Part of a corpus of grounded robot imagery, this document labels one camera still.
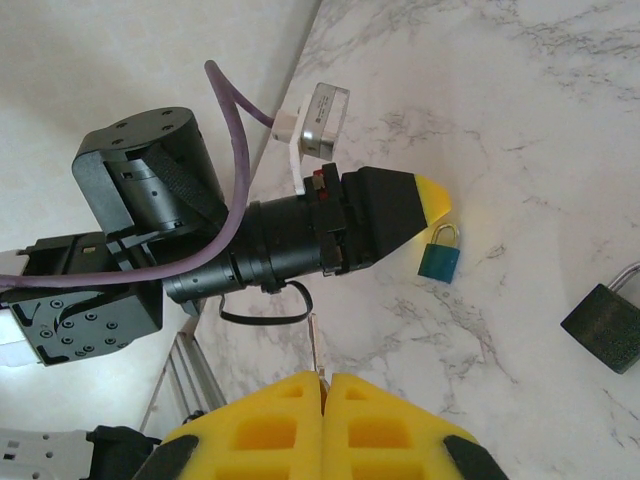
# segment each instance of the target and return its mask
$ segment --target green padlock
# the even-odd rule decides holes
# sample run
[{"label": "green padlock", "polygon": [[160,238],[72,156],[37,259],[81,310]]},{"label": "green padlock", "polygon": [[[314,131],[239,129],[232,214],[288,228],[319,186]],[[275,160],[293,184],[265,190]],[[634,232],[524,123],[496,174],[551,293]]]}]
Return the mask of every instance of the green padlock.
[{"label": "green padlock", "polygon": [[[438,243],[440,234],[444,230],[451,230],[453,233],[451,245]],[[433,232],[431,243],[427,244],[427,248],[425,248],[424,254],[422,255],[418,275],[451,283],[453,274],[456,271],[456,265],[458,264],[458,258],[460,257],[460,250],[458,250],[459,237],[460,232],[458,227],[452,223],[445,223],[436,228]]]}]

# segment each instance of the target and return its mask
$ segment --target yellow tip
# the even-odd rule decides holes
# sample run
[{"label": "yellow tip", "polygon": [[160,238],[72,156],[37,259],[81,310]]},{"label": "yellow tip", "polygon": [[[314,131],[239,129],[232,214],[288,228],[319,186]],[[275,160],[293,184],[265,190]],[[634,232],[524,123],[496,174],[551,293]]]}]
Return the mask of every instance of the yellow tip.
[{"label": "yellow tip", "polygon": [[451,197],[441,185],[426,177],[414,176],[427,225],[433,225],[451,211]]}]

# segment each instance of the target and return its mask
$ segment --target white marble countertop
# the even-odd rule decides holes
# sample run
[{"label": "white marble countertop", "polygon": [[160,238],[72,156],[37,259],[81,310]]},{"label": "white marble countertop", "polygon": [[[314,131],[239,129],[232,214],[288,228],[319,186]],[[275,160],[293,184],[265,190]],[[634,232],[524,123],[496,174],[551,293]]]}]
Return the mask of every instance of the white marble countertop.
[{"label": "white marble countertop", "polygon": [[[640,257],[638,2],[324,0],[286,104],[318,81],[351,90],[339,170],[433,178],[463,233],[451,286],[416,276],[417,240],[303,279],[329,370],[468,429],[512,479],[640,478],[640,365],[617,375],[560,328]],[[253,196],[291,194],[287,169],[271,141]],[[309,367],[306,325],[230,325],[216,304],[199,336],[230,399]]]}]

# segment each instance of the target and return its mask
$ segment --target padlock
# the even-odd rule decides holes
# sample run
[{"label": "padlock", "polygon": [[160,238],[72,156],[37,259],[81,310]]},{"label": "padlock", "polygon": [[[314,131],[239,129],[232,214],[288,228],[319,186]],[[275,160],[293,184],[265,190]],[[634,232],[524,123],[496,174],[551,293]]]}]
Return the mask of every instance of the padlock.
[{"label": "padlock", "polygon": [[640,262],[629,265],[608,286],[599,284],[561,324],[616,373],[626,372],[640,359],[640,309],[617,293],[637,273]]},{"label": "padlock", "polygon": [[[440,234],[444,230],[451,230],[453,232],[453,238],[451,239],[452,245],[442,245],[438,243]],[[452,223],[445,223],[436,228],[433,232],[431,243],[427,244],[424,254],[422,255],[418,275],[451,283],[453,274],[456,271],[456,265],[458,264],[458,257],[460,257],[460,250],[458,250],[459,237],[460,232],[458,227]]]}]

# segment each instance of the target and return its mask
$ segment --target white wall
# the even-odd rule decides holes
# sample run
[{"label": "white wall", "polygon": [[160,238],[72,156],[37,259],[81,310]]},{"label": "white wall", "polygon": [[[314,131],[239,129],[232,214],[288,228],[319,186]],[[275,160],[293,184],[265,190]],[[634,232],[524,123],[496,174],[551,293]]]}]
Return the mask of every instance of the white wall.
[{"label": "white wall", "polygon": [[[0,3],[0,251],[97,229],[71,161],[83,136],[163,106],[193,109],[227,198],[229,137],[202,65],[275,113],[318,0],[21,0]],[[265,130],[245,116],[252,155]],[[45,369],[0,367],[0,426],[137,427],[176,328]]]}]

